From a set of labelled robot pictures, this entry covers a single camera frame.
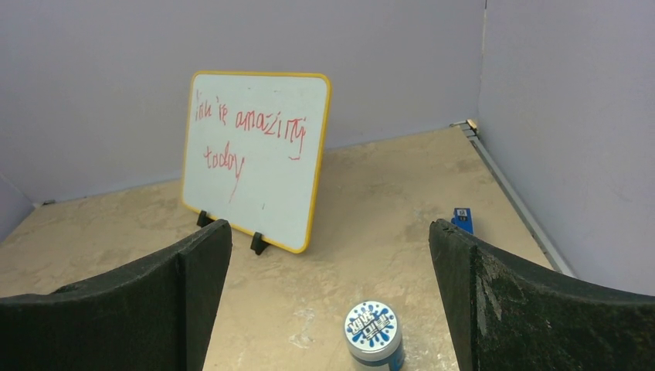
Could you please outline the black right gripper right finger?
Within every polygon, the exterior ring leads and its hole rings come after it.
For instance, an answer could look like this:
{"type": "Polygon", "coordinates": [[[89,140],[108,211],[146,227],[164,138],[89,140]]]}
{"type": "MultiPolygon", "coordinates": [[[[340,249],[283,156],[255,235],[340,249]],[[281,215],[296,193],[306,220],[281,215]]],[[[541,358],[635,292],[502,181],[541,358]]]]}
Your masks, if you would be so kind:
{"type": "Polygon", "coordinates": [[[569,277],[439,219],[429,248],[461,370],[652,370],[654,299],[569,277]]]}

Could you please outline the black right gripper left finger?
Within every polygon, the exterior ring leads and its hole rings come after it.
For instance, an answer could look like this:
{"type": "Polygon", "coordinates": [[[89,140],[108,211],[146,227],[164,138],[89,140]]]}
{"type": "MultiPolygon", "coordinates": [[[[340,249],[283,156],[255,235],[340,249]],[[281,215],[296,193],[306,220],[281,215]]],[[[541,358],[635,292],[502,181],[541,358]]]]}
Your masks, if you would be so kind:
{"type": "Polygon", "coordinates": [[[217,220],[49,294],[1,300],[3,370],[200,370],[232,252],[217,220]]]}

